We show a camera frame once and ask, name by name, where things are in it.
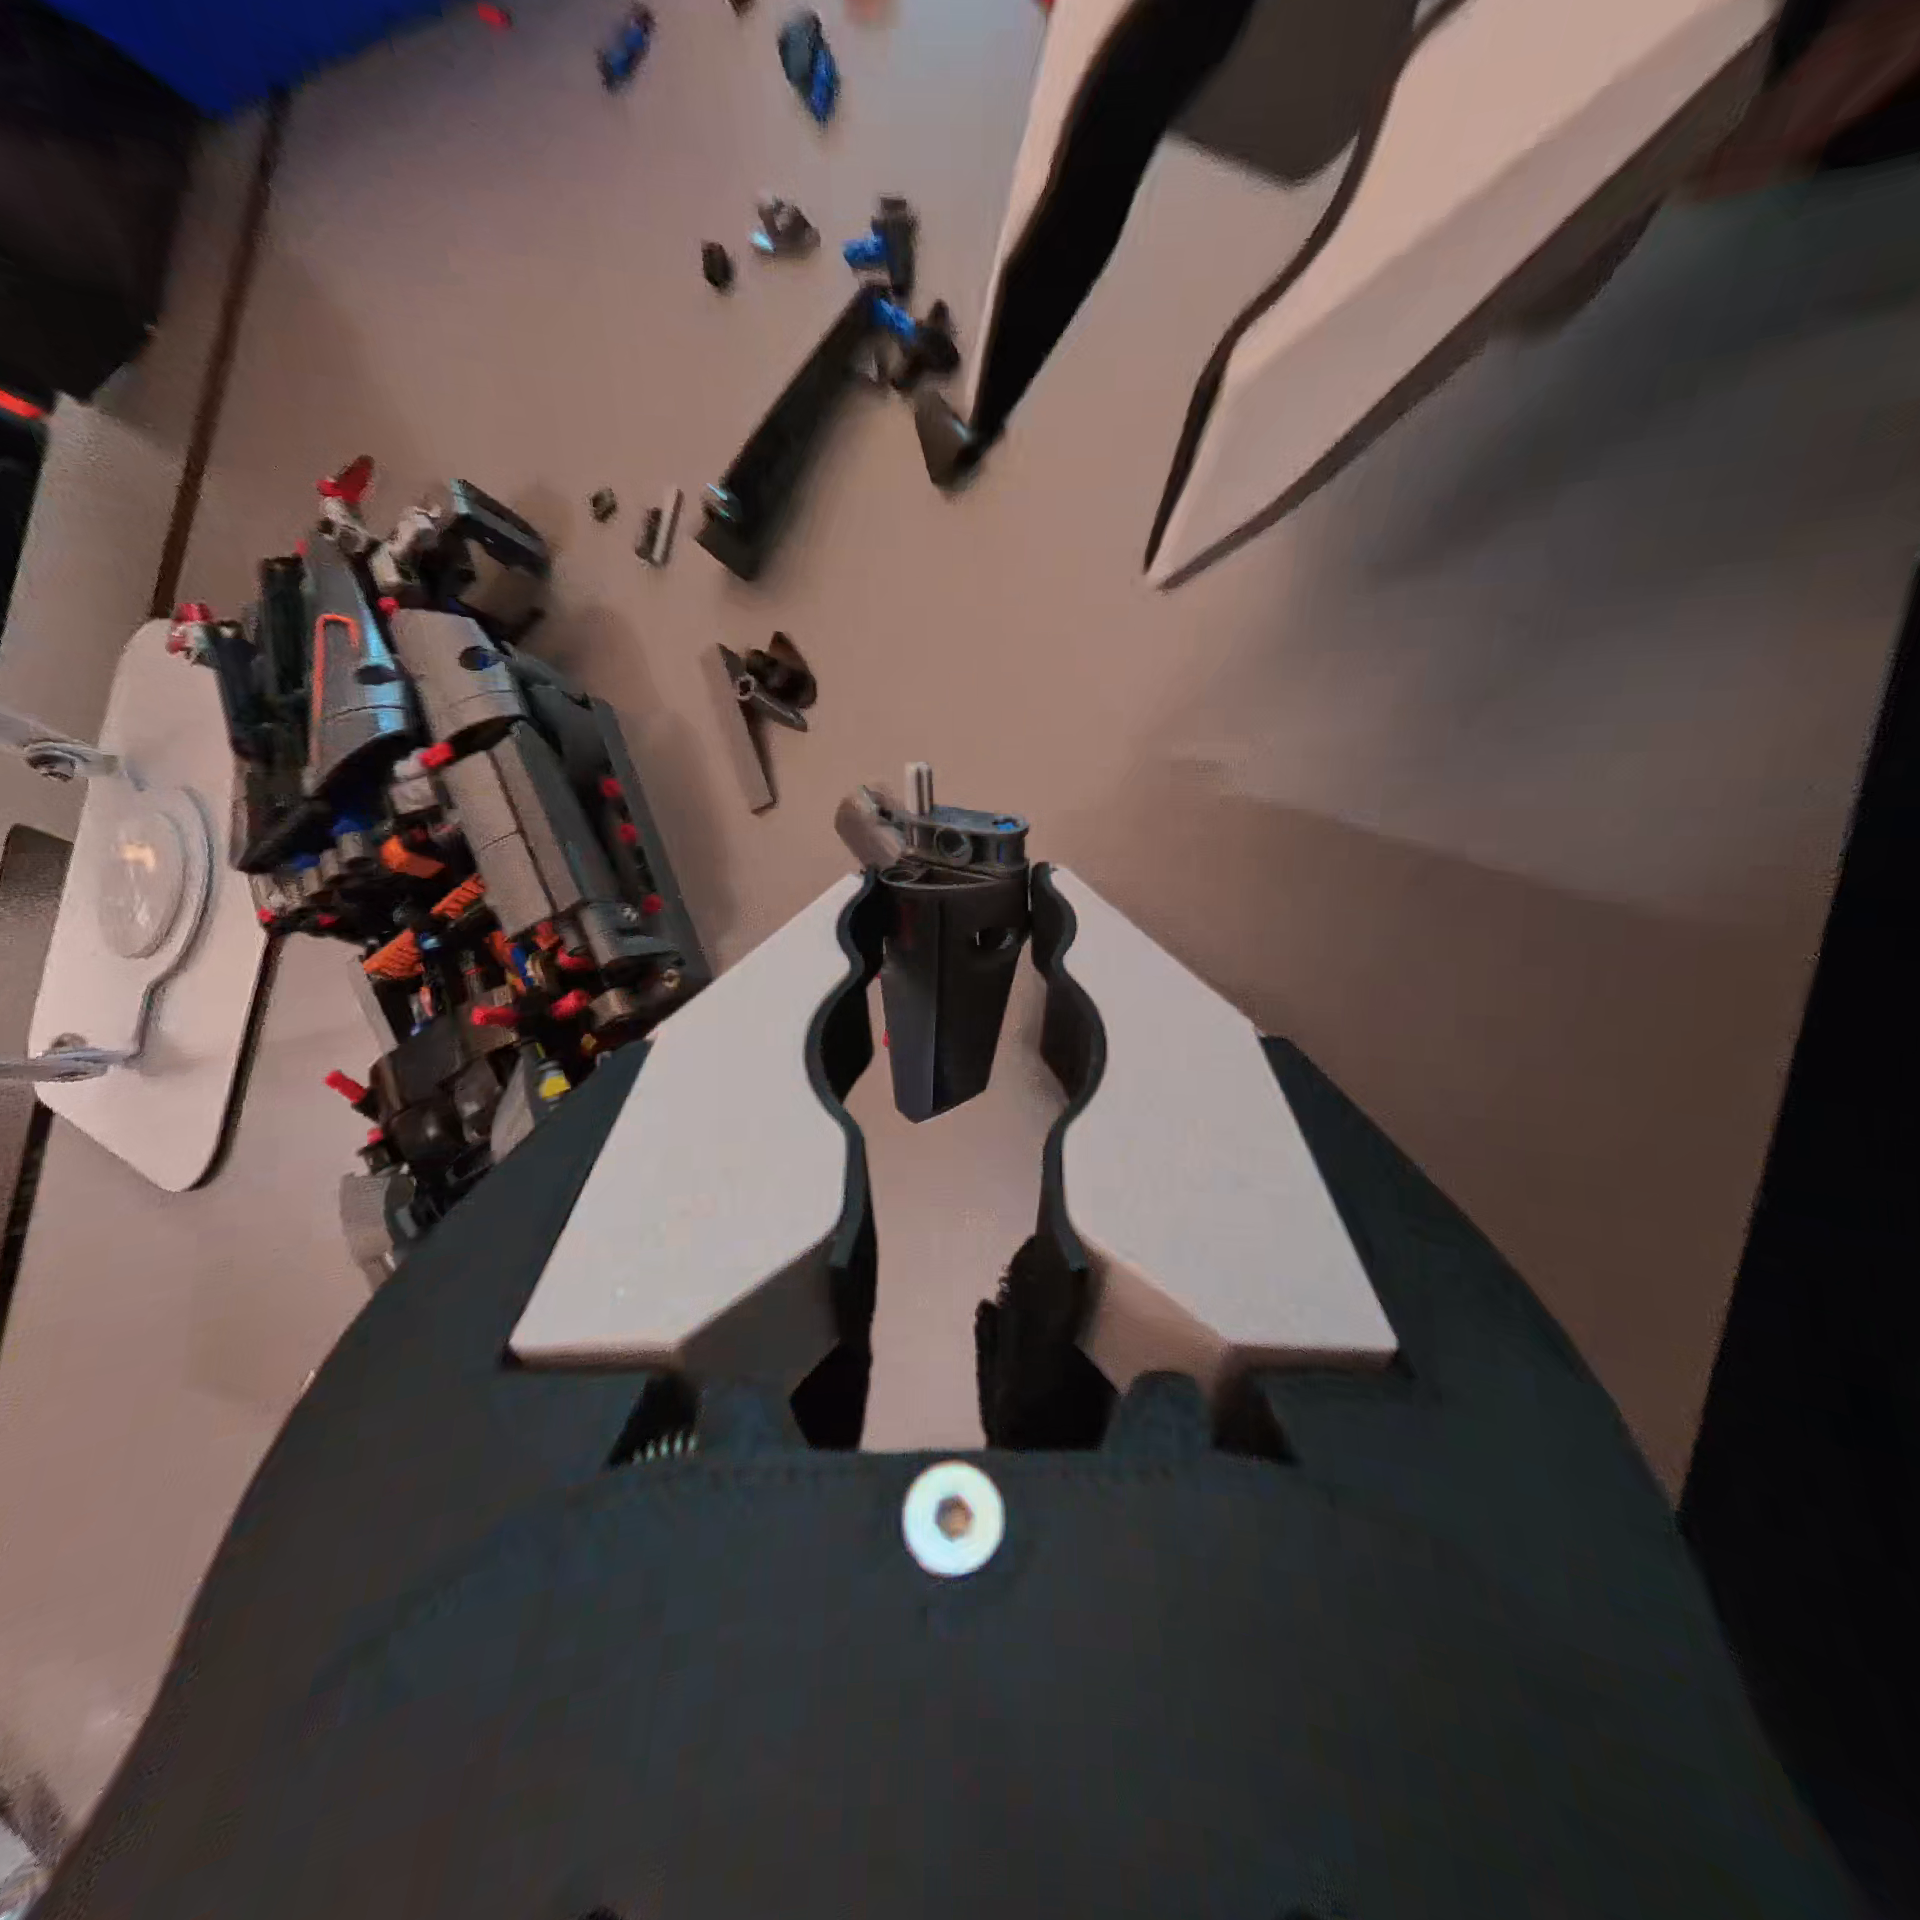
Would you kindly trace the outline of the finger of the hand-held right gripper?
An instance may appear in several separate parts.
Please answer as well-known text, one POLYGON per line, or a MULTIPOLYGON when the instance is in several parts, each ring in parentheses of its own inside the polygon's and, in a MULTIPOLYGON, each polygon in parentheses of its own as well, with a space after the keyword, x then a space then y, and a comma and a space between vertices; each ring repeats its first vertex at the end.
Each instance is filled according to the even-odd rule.
POLYGON ((1119 424, 1185 442, 1264 286, 1261 4, 1054 4, 961 388, 991 446, 1069 346, 1134 348, 1119 424))
POLYGON ((1284 520, 1654 206, 1754 94, 1775 17, 1432 11, 1324 212, 1212 348, 1141 575, 1175 586, 1284 520))

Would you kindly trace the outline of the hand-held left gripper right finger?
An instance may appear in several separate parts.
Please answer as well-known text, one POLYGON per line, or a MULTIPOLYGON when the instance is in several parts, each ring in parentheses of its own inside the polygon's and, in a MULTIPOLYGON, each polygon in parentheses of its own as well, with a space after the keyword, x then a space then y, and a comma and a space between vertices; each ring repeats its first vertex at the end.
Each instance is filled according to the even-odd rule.
POLYGON ((1274 1370, 1382 1370, 1398 1333, 1256 1025, 1082 879, 1030 879, 1064 1105, 1030 1234, 977 1309, 989 1445, 1094 1445, 1138 1381, 1230 1430, 1274 1370))

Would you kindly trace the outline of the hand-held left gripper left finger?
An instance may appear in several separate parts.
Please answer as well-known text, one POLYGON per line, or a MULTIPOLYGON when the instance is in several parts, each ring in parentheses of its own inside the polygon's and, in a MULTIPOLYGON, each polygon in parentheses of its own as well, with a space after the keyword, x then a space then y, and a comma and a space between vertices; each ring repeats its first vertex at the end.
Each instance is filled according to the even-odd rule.
POLYGON ((766 1388, 857 1445, 879 1301, 864 1135, 883 899, 846 876, 646 1042, 510 1351, 766 1388))

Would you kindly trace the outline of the dark grey lego wedge panel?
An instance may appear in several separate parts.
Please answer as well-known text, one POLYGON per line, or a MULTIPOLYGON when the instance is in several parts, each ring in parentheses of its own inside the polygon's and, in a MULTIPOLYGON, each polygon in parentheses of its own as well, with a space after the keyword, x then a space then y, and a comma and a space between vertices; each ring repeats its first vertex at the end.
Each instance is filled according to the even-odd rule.
POLYGON ((889 904, 880 1016, 897 1112, 925 1122, 978 1098, 1029 939, 1029 822, 862 793, 889 904))

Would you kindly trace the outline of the lego car model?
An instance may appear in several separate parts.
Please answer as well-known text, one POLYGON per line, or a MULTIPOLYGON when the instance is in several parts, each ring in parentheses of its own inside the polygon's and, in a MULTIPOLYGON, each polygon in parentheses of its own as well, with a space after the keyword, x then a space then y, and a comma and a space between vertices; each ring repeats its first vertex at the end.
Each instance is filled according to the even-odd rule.
POLYGON ((176 603, 167 651, 214 672, 257 925, 355 963, 374 1059, 326 1085, 368 1122, 340 1210, 384 1283, 712 967, 614 708, 525 651, 538 600, 476 598, 479 561, 540 586, 540 532, 451 481, 379 534, 372 475, 326 475, 253 603, 176 603))

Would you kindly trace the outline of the black lego connector blue pin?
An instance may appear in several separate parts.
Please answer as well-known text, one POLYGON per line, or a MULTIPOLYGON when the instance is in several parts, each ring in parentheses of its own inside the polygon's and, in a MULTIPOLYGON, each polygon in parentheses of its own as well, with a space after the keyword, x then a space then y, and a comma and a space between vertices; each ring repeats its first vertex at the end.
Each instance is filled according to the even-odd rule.
POLYGON ((914 394, 925 381, 956 371, 964 354, 946 299, 914 313, 897 296, 867 289, 864 307, 879 385, 914 394))

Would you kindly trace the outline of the scattered small lego pieces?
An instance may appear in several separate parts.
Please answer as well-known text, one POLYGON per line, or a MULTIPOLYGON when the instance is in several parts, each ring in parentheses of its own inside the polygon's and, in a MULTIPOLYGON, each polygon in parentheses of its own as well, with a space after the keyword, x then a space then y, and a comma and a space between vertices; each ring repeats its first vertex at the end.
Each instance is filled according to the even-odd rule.
POLYGON ((729 222, 757 199, 830 208, 824 159, 842 111, 840 53, 818 4, 563 4, 589 28, 589 86, 514 68, 486 137, 486 187, 507 191, 486 252, 514 277, 583 289, 589 262, 700 265, 732 286, 729 222))

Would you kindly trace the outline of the dark grey lego fin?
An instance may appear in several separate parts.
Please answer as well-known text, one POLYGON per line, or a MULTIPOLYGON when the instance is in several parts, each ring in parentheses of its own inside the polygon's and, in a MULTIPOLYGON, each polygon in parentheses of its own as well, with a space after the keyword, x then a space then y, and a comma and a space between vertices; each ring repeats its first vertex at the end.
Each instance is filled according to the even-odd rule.
POLYGON ((991 435, 982 435, 936 388, 917 391, 914 424, 928 481, 941 492, 964 487, 991 446, 991 435))

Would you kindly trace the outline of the long dark grey lego beam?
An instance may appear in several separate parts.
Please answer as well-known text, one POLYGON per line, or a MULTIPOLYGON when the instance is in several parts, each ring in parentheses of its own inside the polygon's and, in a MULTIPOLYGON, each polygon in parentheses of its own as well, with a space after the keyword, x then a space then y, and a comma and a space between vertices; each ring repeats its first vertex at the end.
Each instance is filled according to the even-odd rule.
POLYGON ((879 302, 875 286, 853 292, 732 463, 700 489, 695 543, 734 582, 757 582, 811 455, 880 334, 879 302))

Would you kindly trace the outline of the white book stand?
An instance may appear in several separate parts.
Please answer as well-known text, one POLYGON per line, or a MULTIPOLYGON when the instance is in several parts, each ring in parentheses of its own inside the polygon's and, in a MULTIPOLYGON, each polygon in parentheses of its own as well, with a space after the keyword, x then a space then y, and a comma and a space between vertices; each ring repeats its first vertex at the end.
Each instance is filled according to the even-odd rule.
POLYGON ((2 713, 2 755, 76 785, 79 833, 2 1085, 158 1193, 200 1189, 227 1131, 267 935, 232 866, 235 757, 201 619, 141 624, 97 737, 2 713))

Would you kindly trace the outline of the blue plastic storage bin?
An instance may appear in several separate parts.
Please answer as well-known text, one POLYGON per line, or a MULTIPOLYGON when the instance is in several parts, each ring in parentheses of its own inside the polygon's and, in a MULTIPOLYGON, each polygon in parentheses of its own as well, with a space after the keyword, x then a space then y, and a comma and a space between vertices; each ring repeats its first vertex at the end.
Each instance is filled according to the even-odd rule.
POLYGON ((451 4, 48 4, 206 113, 291 92, 451 4))

